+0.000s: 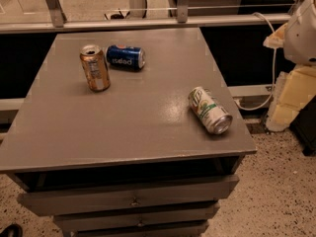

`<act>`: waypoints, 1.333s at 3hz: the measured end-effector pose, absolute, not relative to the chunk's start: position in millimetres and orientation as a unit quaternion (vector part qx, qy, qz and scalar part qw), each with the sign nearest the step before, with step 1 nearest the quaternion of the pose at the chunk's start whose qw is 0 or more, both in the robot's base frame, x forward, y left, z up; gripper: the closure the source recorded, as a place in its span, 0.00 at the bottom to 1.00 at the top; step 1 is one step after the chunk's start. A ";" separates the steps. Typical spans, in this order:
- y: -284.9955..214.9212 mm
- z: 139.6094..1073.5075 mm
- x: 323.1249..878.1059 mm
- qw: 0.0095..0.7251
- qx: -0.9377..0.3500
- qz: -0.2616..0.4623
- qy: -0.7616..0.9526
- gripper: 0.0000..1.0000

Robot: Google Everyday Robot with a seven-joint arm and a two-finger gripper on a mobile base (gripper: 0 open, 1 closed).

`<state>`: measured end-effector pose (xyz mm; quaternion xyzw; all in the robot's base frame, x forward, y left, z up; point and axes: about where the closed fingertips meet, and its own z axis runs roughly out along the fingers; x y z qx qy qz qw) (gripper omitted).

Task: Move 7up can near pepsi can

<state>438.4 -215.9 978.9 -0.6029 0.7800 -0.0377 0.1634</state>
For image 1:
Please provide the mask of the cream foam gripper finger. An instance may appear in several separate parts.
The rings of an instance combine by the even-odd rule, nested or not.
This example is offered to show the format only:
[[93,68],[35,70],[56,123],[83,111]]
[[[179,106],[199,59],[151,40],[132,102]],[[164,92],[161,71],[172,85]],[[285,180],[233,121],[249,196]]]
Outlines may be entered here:
[[277,30],[270,34],[264,40],[264,46],[268,48],[283,48],[284,32],[287,24],[281,25]]

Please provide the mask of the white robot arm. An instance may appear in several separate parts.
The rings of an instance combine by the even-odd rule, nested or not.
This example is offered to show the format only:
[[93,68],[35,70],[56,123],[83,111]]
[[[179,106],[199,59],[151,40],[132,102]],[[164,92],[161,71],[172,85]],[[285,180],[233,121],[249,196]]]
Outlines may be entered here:
[[284,57],[301,65],[316,65],[316,0],[304,0],[286,24],[264,41],[268,48],[283,48]]

